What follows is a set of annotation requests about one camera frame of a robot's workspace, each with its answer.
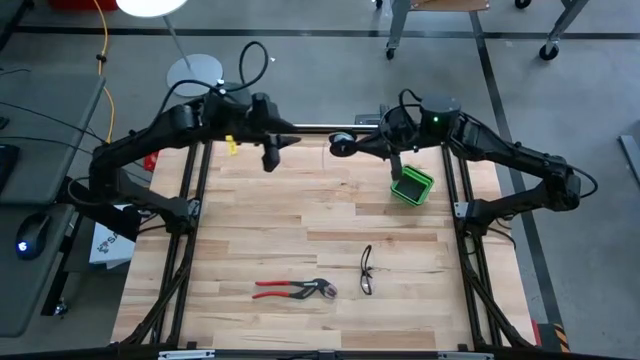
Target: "butcher block tabletop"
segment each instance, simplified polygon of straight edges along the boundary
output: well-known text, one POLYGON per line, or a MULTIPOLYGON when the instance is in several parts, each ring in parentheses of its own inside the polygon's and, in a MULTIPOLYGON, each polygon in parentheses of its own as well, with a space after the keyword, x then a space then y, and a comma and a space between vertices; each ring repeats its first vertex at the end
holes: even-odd
MULTIPOLYGON (((403 154, 404 164, 435 179, 427 202, 411 207, 391 194, 389 162, 366 154, 333 157, 326 138, 305 136, 281 150, 281 164, 272 173, 262 170, 262 147, 243 145, 231 156, 227 144, 215 144, 180 343, 255 350, 471 347, 442 150, 403 154), (369 244, 372 296, 360 288, 360 257, 369 244), (265 291, 256 281, 315 278, 335 285, 337 298, 318 292, 305 300, 251 298, 265 291)), ((187 151, 161 153, 152 190, 177 196, 187 151)), ((190 196, 199 171, 196 166, 190 196)), ((469 171, 476 198, 500 197, 492 163, 469 163, 469 171)), ((156 301, 168 243, 162 229, 139 237, 114 341, 128 336, 156 301)), ((489 233, 484 246, 496 302, 522 336, 534 341, 513 244, 489 233)), ((163 339, 173 308, 172 302, 163 339)))

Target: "black stripe on floor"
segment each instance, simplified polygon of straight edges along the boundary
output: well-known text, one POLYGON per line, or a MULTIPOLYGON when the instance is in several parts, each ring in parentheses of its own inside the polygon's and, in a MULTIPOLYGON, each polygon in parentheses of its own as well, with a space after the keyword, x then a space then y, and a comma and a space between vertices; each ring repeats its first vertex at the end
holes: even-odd
MULTIPOLYGON (((103 35, 102 28, 74 26, 18 26, 17 33, 25 34, 66 34, 66 35, 103 35)), ((270 36, 270 37, 373 37, 387 38, 389 31, 381 30, 287 30, 287 29, 176 29, 180 36, 270 36)), ((484 39, 501 40, 545 40, 546 33, 540 32, 481 32, 484 39)), ((109 35, 169 36, 164 28, 111 28, 109 35)), ((473 39, 470 31, 417 31, 405 30, 403 38, 418 39, 473 39)), ((640 40, 640 33, 565 33, 566 40, 640 40)))
MULTIPOLYGON (((509 142, 513 142, 511 131, 509 129, 509 125, 507 124, 507 116, 504 112, 502 99, 500 98, 500 92, 498 91, 498 83, 496 82, 493 68, 491 66, 487 44, 484 37, 481 36, 482 26, 480 24, 480 19, 478 18, 478 14, 475 12, 469 13, 469 16, 471 17, 473 31, 478 35, 476 36, 478 55, 480 56, 482 71, 484 72, 484 78, 487 83, 487 90, 489 91, 491 106, 493 107, 493 112, 496 117, 498 132, 502 138, 509 142)), ((513 189, 516 193, 527 190, 521 172, 514 169, 509 169, 509 175, 511 176, 513 189)), ((558 301, 556 299, 555 291, 553 290, 553 284, 551 283, 549 268, 547 267, 547 261, 544 257, 544 252, 542 251, 540 235, 538 234, 538 228, 536 227, 533 213, 531 213, 530 211, 525 212, 521 214, 521 218, 524 226, 524 232, 527 237, 527 243, 529 244, 529 251, 531 251, 533 267, 538 278, 538 285, 540 286, 540 294, 542 296, 542 303, 547 314, 547 321, 550 323, 562 324, 558 301)))

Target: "yellow cable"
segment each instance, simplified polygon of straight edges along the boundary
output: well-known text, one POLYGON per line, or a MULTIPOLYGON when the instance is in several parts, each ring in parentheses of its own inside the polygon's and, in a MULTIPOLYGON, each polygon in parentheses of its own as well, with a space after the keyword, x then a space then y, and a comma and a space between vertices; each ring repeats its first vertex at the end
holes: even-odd
MULTIPOLYGON (((107 54, 107 47, 109 46, 109 30, 107 28, 107 20, 104 18, 104 14, 102 13, 102 8, 100 8, 100 4, 98 4, 98 0, 93 0, 93 3, 96 4, 96 8, 98 9, 98 13, 100 13, 100 19, 102 20, 102 28, 104 29, 104 45, 102 46, 102 52, 100 55, 104 57, 107 54)), ((98 75, 102 75, 102 60, 98 60, 98 75)), ((111 105, 111 124, 109 124, 109 135, 107 135, 107 144, 111 143, 111 137, 113 135, 113 127, 116 123, 116 105, 113 102, 113 97, 109 92, 107 87, 104 87, 104 93, 107 94, 107 98, 109 99, 109 104, 111 105)))

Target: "yellow clip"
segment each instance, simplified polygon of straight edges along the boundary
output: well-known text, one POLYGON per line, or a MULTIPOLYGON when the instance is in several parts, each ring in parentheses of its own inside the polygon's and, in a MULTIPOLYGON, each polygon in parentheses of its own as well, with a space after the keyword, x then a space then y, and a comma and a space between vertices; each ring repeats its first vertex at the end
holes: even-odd
POLYGON ((233 135, 227 135, 225 140, 227 140, 227 144, 229 144, 229 152, 231 155, 236 155, 238 153, 238 146, 235 140, 233 140, 233 135))

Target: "white lamp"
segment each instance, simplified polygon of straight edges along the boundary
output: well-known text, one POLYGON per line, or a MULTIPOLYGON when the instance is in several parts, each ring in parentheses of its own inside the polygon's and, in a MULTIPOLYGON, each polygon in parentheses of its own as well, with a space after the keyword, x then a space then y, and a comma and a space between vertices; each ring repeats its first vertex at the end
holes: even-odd
MULTIPOLYGON (((210 55, 187 55, 178 41, 175 29, 169 21, 168 15, 182 7, 188 0, 117 0, 120 10, 141 18, 160 17, 164 19, 173 40, 182 54, 167 73, 167 85, 173 86, 180 80, 200 80, 215 85, 222 79, 222 64, 218 59, 210 55)), ((201 85, 184 84, 179 86, 175 93, 180 96, 191 97, 205 94, 208 89, 201 85)))

